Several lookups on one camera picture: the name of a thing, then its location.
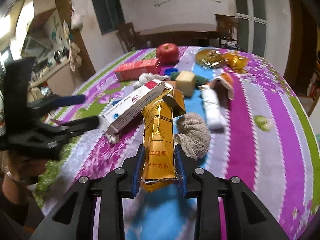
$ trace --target bracelet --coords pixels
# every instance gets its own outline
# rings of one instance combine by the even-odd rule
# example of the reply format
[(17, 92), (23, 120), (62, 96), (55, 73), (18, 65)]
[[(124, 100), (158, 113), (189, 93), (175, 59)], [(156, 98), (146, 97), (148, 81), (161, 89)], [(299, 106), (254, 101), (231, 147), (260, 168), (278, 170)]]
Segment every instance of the bracelet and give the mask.
[(14, 178), (14, 176), (11, 174), (11, 172), (9, 171), (9, 167), (8, 166), (5, 166), (4, 168), (5, 172), (7, 173), (9, 179), (11, 179), (12, 181), (16, 182), (16, 183), (19, 183), (19, 184), (24, 184), (26, 182), (26, 180), (17, 180)]

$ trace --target red apple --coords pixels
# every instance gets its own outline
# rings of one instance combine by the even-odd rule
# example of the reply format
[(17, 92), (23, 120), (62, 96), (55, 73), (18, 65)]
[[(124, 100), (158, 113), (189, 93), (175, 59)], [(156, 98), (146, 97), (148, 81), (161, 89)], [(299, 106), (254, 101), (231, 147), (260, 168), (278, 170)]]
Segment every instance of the red apple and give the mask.
[(173, 43), (162, 44), (156, 50), (156, 57), (162, 65), (176, 63), (179, 59), (178, 46)]

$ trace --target round table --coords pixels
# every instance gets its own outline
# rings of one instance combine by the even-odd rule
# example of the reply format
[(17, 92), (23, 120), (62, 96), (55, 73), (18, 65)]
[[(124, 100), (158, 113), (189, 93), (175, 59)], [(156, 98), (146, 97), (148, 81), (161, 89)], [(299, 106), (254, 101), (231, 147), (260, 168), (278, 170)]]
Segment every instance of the round table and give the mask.
[[(198, 160), (199, 166), (217, 177), (240, 177), (289, 238), (297, 239), (320, 203), (319, 149), (305, 111), (288, 84), (265, 59), (239, 52), (250, 59), (246, 74), (234, 73), (229, 67), (204, 69), (195, 63), (199, 49), (180, 47), (176, 68), (209, 79), (228, 72), (234, 79), (235, 90), (230, 108), (220, 108), (228, 127), (224, 132), (212, 132), (209, 151)], [(58, 109), (54, 119), (67, 122), (103, 114), (133, 91), (132, 82), (117, 81), (114, 69), (120, 63), (154, 57), (155, 49), (143, 49), (110, 63), (75, 91), (85, 94), (86, 102)], [(199, 90), (185, 99), (186, 111), (205, 119), (201, 105)], [(124, 159), (134, 156), (142, 142), (143, 126), (140, 120), (133, 121), (121, 132), (121, 140), (115, 145), (108, 142), (100, 129), (71, 139), (63, 148), (62, 160), (49, 162), (37, 184), (34, 195), (44, 214), (79, 177), (103, 177), (121, 167)], [(134, 200), (123, 200), (123, 210), (126, 239), (193, 239), (196, 200), (183, 199), (176, 185), (150, 194), (140, 190)], [(99, 201), (94, 239), (98, 216)], [(222, 220), (222, 239), (226, 239), (224, 230)]]

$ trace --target silver bolt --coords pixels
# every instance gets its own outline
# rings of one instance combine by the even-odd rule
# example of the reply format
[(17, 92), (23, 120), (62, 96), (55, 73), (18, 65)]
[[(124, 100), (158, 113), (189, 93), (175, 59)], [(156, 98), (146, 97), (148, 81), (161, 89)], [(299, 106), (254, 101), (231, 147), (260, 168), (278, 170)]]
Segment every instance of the silver bolt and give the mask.
[(238, 184), (238, 183), (240, 183), (241, 179), (240, 179), (239, 177), (232, 177), (232, 178), (231, 178), (231, 181), (232, 181), (233, 183), (235, 183), (235, 184)]
[(80, 183), (86, 183), (88, 181), (88, 177), (86, 177), (86, 176), (82, 176), (82, 177), (80, 177), (80, 179), (79, 179), (79, 182)]
[(204, 169), (202, 169), (202, 168), (196, 168), (196, 169), (195, 169), (195, 173), (196, 173), (196, 174), (199, 174), (199, 175), (204, 174)]
[(123, 168), (116, 169), (116, 174), (118, 175), (124, 174), (124, 169)]

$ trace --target wooden chair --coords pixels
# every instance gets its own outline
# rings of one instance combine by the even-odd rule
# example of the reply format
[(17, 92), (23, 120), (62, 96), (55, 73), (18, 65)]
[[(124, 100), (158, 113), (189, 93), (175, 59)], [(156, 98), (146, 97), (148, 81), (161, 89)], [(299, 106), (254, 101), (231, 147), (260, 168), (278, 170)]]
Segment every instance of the wooden chair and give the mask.
[(143, 47), (143, 41), (135, 32), (132, 22), (119, 25), (118, 32), (128, 51)]
[[(219, 38), (219, 47), (221, 48), (221, 40), (238, 42), (238, 25), (239, 17), (215, 14), (217, 20), (217, 31), (228, 32), (224, 38)], [(232, 39), (232, 33), (236, 30), (236, 39)]]

